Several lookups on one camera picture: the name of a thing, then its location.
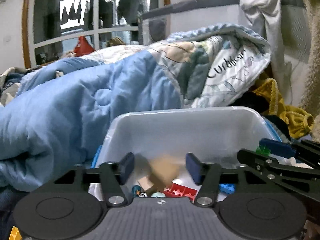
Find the large red building brick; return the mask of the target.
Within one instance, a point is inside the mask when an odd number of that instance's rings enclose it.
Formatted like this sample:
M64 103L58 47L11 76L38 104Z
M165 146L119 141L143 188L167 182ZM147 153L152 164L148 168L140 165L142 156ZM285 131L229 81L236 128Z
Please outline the large red building brick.
M191 202L194 202L197 195L197 190L176 183L172 183L169 187L164 188L162 192L166 197L170 198L188 197Z

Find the wooden cube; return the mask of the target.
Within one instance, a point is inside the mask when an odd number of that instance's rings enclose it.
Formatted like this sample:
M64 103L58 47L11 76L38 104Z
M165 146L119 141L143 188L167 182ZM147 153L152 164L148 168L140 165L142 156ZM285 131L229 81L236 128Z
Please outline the wooden cube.
M143 178L140 178L137 181L140 187L142 188L142 191L145 192L146 194L150 195L155 192L156 188L147 176L144 176Z
M162 191L165 187L170 186L172 181L179 176L182 165L183 163L180 158L169 155L150 159L148 179L158 191Z

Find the dark green toy block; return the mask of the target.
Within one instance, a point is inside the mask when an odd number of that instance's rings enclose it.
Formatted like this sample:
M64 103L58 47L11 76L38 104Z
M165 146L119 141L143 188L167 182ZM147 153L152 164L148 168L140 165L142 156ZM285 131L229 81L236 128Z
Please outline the dark green toy block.
M271 150L268 149L266 146L258 146L255 152L264 156L269 156L271 154Z

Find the yellow building brick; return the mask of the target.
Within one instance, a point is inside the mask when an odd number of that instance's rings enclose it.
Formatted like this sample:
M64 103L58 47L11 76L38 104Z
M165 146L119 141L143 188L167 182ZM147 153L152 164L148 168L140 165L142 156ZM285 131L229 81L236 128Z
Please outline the yellow building brick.
M12 230L10 232L9 240L22 240L22 236L15 226L12 227Z

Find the blue bin lid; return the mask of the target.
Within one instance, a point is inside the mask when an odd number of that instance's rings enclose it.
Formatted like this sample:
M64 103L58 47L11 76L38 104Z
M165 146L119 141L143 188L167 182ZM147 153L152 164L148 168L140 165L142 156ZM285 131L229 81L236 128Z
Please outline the blue bin lid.
M94 158L92 160L92 163L91 163L91 168L95 168L96 166L96 163L97 163L97 160L99 158L99 155L100 155L100 152L101 152L101 149L102 149L102 145L100 145L94 155Z

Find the blue building brick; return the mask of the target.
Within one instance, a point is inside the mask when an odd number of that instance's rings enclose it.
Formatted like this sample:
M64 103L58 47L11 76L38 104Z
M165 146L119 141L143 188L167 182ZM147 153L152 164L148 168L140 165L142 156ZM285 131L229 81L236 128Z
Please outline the blue building brick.
M225 194L233 194L235 192L235 184L219 184L220 192Z

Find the yellow garment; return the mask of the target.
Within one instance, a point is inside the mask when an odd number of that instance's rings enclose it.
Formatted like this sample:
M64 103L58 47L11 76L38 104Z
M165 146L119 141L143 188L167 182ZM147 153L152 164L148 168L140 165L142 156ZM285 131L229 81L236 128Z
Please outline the yellow garment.
M274 78L263 72L255 85L257 88L253 92L268 102L267 113L276 115L285 122L290 137L299 139L311 133L314 126L313 116L299 107L286 105Z

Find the light blue toy vehicle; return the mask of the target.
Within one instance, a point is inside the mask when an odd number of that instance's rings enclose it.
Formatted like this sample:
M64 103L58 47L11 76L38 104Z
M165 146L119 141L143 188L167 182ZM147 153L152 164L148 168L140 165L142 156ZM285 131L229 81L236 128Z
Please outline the light blue toy vehicle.
M163 192L157 191L151 195L152 198L165 198L166 195Z

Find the white plastic bin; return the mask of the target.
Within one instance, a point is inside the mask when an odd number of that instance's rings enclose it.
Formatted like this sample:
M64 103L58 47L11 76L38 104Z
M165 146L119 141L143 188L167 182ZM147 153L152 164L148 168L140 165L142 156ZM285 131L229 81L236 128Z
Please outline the white plastic bin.
M255 151L263 138L287 140L274 123L247 107L127 113L112 121L95 167L134 153L135 169L122 187L130 194L137 180L148 175L149 160L169 155L183 163L175 183L198 190L185 169L187 153L192 152L204 163L237 168L236 153L242 148Z

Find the light blue quilt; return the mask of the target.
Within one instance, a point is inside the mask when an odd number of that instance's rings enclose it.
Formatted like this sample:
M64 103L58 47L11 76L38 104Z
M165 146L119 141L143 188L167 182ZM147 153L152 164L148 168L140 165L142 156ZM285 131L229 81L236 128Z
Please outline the light blue quilt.
M1 107L1 187L33 191L92 160L122 114L228 106L271 54L251 29L220 23L170 34L112 63L83 56L43 67Z

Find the red bag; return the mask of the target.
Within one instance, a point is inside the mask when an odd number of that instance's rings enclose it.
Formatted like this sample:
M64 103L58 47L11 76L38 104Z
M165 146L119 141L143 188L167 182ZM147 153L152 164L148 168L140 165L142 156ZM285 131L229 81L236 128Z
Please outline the red bag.
M84 36L79 36L78 42L74 48L74 54L76 57L88 55L95 52L95 49L89 44Z

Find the grey padded bed rail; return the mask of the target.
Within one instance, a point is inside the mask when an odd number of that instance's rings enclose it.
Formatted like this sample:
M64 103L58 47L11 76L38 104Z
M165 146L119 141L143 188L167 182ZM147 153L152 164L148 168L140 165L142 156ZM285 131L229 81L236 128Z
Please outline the grey padded bed rail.
M281 1L281 33L286 49L309 50L310 31L303 0ZM208 25L229 22L250 27L240 7L240 0L187 0L153 9L140 17L139 42L148 45L171 33L189 31Z

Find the grey cloth on rail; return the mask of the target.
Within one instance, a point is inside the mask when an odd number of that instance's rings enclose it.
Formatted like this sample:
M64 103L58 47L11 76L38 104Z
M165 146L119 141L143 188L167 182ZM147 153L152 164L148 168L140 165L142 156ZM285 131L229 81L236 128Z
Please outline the grey cloth on rail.
M239 0L239 6L240 21L270 44L273 78L284 99L292 100L291 67L285 63L281 33L281 0Z

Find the window with frame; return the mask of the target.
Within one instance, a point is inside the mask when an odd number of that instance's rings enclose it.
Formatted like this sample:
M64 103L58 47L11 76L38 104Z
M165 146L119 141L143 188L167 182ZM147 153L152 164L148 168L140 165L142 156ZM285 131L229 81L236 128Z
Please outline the window with frame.
M94 49L119 37L142 44L141 16L170 0L23 0L22 49L26 68L52 62L84 36Z

